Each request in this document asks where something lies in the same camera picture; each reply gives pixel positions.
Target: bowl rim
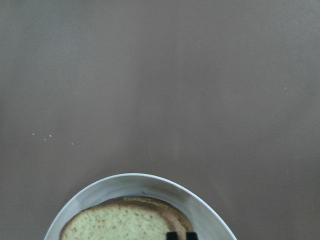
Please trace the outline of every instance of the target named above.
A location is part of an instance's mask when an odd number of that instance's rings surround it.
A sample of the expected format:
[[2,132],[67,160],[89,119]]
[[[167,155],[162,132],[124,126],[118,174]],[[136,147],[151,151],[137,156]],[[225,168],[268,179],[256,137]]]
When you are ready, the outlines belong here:
[[111,176],[107,176],[104,177],[100,180],[97,180],[89,185],[87,185],[86,187],[84,187],[82,190],[80,190],[77,194],[75,194],[59,211],[59,213],[55,216],[54,220],[52,221],[48,231],[45,234],[44,240],[47,240],[48,238],[48,234],[50,233],[51,229],[53,228],[53,226],[55,225],[56,221],[59,219],[59,216],[64,212],[64,210],[73,202],[73,200],[75,198],[77,198],[77,196],[81,195],[83,192],[85,192],[87,189],[91,188],[92,186],[99,184],[101,182],[110,180],[110,179],[114,179],[114,178],[121,178],[121,177],[127,177],[127,176],[134,176],[134,177],[145,177],[145,178],[151,178],[151,179],[156,179],[159,181],[163,181],[166,182],[170,185],[175,186],[176,188],[186,192],[187,194],[191,195],[192,197],[194,197],[196,200],[198,200],[202,205],[204,205],[212,214],[214,214],[214,216],[219,220],[219,222],[224,226],[224,228],[227,230],[227,232],[230,234],[230,236],[234,239],[237,240],[236,236],[233,234],[233,232],[231,231],[231,229],[228,227],[228,225],[225,223],[225,221],[223,221],[223,219],[205,202],[203,201],[200,197],[198,197],[196,194],[194,194],[192,191],[186,189],[185,187],[181,186],[180,184],[171,181],[169,179],[166,179],[164,177],[161,176],[157,176],[157,175],[152,175],[152,174],[147,174],[147,173],[137,173],[137,172],[131,172],[131,173],[120,173],[120,174],[115,174],[115,175],[111,175]]

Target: brown table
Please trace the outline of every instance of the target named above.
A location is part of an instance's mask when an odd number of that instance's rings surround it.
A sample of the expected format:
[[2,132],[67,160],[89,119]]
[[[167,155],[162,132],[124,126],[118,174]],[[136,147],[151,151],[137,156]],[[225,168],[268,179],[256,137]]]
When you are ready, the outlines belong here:
[[1,1],[0,239],[158,175],[239,240],[320,231],[320,3]]

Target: gray surface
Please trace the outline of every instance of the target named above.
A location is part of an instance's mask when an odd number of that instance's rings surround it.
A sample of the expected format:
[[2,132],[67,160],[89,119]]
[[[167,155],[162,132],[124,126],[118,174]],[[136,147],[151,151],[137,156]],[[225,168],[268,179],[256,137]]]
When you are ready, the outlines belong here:
[[319,238],[319,1],[3,0],[0,36],[0,239],[125,172],[239,240]]

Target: black object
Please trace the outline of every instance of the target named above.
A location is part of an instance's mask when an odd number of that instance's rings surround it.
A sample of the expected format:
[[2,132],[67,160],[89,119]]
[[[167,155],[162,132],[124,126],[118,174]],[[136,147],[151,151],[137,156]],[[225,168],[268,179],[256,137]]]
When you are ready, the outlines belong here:
[[178,240],[178,234],[175,231],[167,232],[166,240]]
[[[186,240],[198,240],[198,236],[195,232],[186,232]],[[166,240],[178,240],[178,234],[175,231],[166,233]]]
[[195,232],[186,232],[186,240],[198,240],[198,236]]

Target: white bowl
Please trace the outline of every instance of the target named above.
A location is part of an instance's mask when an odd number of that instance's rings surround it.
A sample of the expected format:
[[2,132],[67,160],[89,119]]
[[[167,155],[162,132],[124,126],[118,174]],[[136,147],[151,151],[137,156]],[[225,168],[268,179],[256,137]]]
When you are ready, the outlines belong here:
[[108,199],[134,195],[175,206],[188,217],[199,240],[236,240],[225,222],[201,198],[175,182],[143,173],[109,176],[82,189],[55,217],[44,240],[58,240],[63,226],[80,211]]

